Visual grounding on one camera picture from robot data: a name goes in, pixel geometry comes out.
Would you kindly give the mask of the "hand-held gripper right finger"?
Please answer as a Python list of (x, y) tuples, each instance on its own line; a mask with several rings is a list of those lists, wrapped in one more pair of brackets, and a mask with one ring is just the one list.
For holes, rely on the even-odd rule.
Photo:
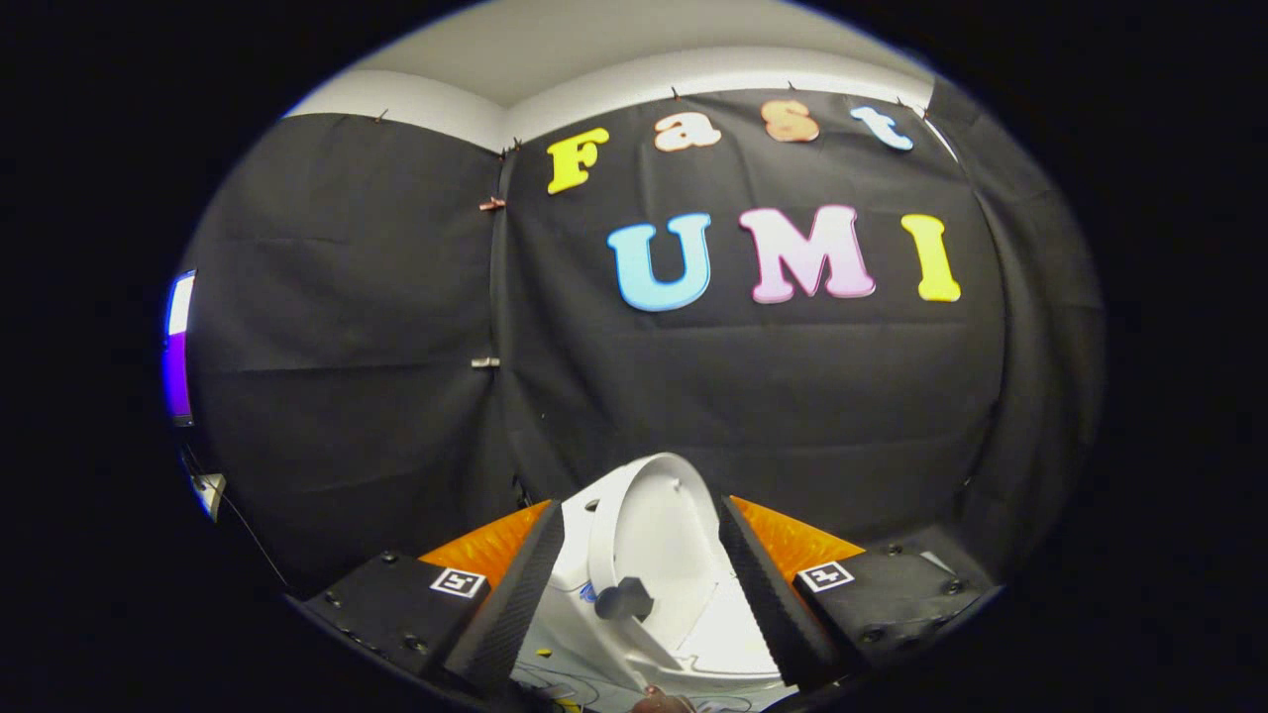
[(959, 552), (915, 539), (861, 548), (735, 496), (715, 504), (765, 644), (801, 693), (902, 666), (1000, 594)]

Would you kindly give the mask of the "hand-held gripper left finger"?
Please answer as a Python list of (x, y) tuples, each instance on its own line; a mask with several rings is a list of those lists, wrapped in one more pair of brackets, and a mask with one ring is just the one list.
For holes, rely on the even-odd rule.
[(562, 506), (547, 500), (430, 554), (372, 556), (297, 610), (435, 698), (514, 698), (514, 666), (564, 542)]

